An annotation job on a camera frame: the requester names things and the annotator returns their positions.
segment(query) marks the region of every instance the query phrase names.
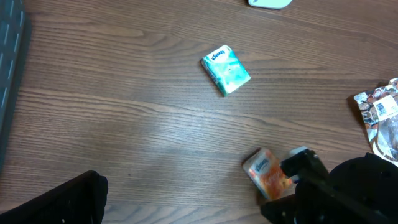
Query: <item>wood grain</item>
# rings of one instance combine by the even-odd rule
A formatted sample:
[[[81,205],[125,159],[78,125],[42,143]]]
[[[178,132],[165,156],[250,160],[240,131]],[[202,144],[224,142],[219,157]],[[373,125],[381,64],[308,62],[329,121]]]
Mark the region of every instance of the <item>wood grain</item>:
[[[96,170],[104,223],[266,222],[240,167],[257,147],[306,145],[328,169],[370,151],[348,99],[398,77],[396,3],[26,1],[0,210]],[[222,44],[252,76],[226,98],[199,63]]]

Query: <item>plastic packaging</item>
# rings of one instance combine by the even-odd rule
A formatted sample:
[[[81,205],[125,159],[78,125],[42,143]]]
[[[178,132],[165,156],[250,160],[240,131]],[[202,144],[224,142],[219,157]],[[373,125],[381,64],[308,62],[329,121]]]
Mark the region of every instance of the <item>plastic packaging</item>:
[[[227,45],[202,58],[201,64],[224,96],[250,80],[250,75]]]
[[[354,97],[373,152],[398,166],[398,78]]]
[[[267,149],[261,149],[243,163],[243,170],[250,176],[265,198],[279,199],[292,184],[282,172],[278,159]]]

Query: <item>food wrapper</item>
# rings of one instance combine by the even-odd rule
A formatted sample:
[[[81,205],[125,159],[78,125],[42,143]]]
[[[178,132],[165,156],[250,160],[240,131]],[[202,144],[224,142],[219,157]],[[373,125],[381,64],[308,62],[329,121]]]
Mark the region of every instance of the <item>food wrapper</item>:
[[[354,96],[373,152],[398,166],[398,78]]]

